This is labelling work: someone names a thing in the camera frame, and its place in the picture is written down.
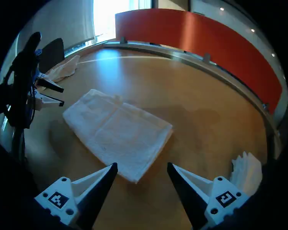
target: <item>red partition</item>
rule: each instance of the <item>red partition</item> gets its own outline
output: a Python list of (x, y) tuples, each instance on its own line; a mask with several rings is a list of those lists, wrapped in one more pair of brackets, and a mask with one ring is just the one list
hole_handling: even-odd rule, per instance
[(115, 15), (116, 38), (176, 47), (204, 56), (222, 66), (250, 87), (273, 113), (281, 85), (262, 54), (229, 27), (191, 12), (147, 9)]

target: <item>folded towel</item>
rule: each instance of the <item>folded towel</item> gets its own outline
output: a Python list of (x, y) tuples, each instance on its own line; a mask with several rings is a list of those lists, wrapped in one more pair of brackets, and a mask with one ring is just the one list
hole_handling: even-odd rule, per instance
[(166, 121), (123, 103), (121, 98), (90, 90), (63, 118), (81, 142), (104, 164), (137, 183), (172, 134)]

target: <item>white napkin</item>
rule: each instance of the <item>white napkin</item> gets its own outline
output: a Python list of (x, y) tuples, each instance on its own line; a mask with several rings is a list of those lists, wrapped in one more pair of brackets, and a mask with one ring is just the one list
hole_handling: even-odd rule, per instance
[(58, 82), (63, 80), (65, 77), (73, 75), (75, 69), (77, 68), (79, 59), (80, 56), (76, 55), (71, 59), (66, 59), (60, 62), (47, 72), (47, 75), (49, 75), (49, 79), (53, 82)]
[(81, 142), (105, 165), (137, 183), (172, 134), (172, 125), (116, 96), (90, 90), (63, 118)]
[(252, 196), (262, 181), (262, 165), (251, 153), (243, 152), (243, 157), (232, 160), (233, 172), (230, 182), (238, 189)]

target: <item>wooden table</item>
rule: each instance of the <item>wooden table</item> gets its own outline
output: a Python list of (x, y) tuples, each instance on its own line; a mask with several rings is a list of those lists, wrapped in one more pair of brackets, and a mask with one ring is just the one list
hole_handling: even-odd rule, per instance
[(151, 54), (103, 49), (81, 57), (61, 81), (64, 107), (36, 112), (25, 130), (26, 155), (41, 190), (61, 176), (75, 180), (105, 165), (68, 128), (62, 113), (90, 89), (121, 95), (125, 102), (171, 123), (174, 132), (138, 184), (117, 175), (95, 229), (190, 229), (167, 174), (172, 162), (202, 177), (229, 178), (231, 160), (243, 151), (266, 161), (260, 114), (242, 96), (208, 74)]

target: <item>wall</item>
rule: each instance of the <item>wall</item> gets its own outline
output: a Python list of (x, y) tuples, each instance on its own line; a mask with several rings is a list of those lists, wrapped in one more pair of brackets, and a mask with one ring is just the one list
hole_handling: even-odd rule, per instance
[(278, 124), (288, 105), (288, 88), (277, 54), (273, 51), (264, 34), (243, 13), (221, 0), (191, 0), (191, 12), (204, 14), (206, 17), (233, 29), (247, 39), (264, 56), (282, 86), (280, 100), (273, 114), (274, 120)]
[(188, 10), (188, 0), (156, 0), (160, 9)]

